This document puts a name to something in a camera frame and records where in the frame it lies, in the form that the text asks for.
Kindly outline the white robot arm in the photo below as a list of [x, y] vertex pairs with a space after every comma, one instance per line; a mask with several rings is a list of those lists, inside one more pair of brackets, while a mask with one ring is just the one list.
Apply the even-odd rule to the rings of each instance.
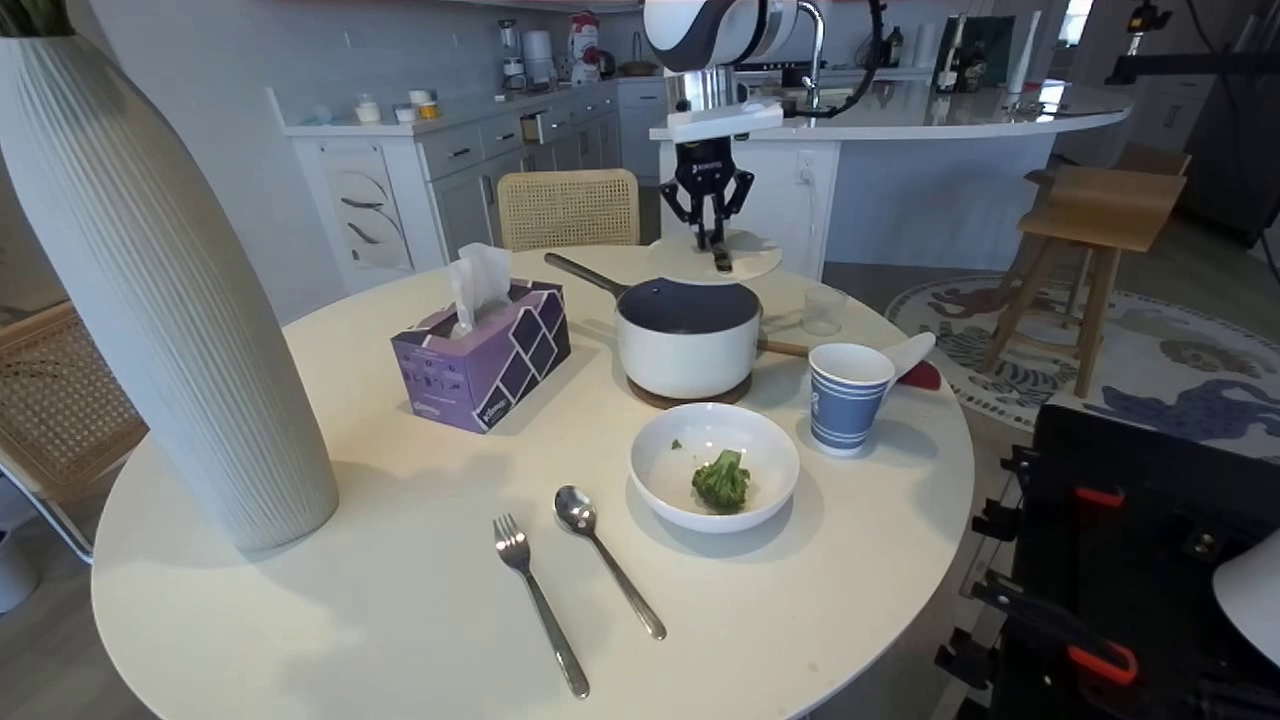
[[744, 204], [746, 177], [732, 165], [740, 132], [781, 130], [777, 100], [740, 100], [732, 68], [763, 59], [794, 19], [794, 0], [642, 0], [642, 40], [684, 86], [658, 138], [675, 146], [669, 210], [696, 228], [703, 252], [724, 250], [724, 220]]

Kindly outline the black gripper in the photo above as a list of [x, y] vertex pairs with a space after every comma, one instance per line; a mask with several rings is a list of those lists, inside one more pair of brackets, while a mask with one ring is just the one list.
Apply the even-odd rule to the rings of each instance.
[[696, 228], [699, 250], [724, 243], [724, 223], [744, 210], [757, 177], [732, 162], [727, 140], [675, 150], [675, 177], [658, 187], [678, 223]]

